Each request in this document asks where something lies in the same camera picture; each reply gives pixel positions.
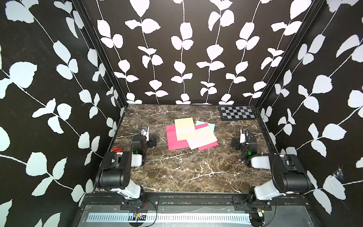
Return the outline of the yellow-green paper sheet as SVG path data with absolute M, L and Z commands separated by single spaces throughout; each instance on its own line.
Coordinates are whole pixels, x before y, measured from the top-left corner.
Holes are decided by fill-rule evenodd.
M 190 139 L 195 132 L 193 118 L 175 119 L 175 131 L 178 141 Z
M 196 129 L 194 135 L 190 139 L 188 139 L 187 142 L 191 149 L 195 149 L 217 142 L 217 137 L 207 126 Z

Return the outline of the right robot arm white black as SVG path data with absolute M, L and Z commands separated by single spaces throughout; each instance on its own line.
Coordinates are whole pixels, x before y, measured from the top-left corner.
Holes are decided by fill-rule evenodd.
M 272 179 L 250 189 L 252 201 L 269 201 L 287 194 L 304 194 L 313 188 L 302 164 L 296 155 L 258 154 L 255 139 L 241 143 L 233 138 L 231 146 L 241 151 L 241 162 L 248 167 L 271 172 Z

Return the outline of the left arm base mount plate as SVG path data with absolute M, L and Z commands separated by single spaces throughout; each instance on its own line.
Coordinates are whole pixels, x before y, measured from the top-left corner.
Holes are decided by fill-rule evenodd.
M 146 194 L 135 200 L 124 200 L 120 206 L 121 211 L 146 212 L 158 209 L 159 196 Z

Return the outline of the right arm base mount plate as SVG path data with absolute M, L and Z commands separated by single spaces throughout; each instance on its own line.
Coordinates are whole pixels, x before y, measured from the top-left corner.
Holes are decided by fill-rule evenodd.
M 239 194 L 232 196 L 232 205 L 236 211 L 272 211 L 271 203 L 269 201 L 257 200 L 251 194 Z

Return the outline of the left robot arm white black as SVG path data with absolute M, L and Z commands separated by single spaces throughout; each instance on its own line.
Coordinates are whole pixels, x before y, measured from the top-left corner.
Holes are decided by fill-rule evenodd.
M 156 139 L 142 134 L 133 136 L 130 150 L 114 148 L 105 153 L 95 178 L 95 186 L 109 193 L 117 193 L 127 200 L 144 201 L 144 189 L 131 180 L 131 169 L 146 163 L 147 150 L 157 146 Z

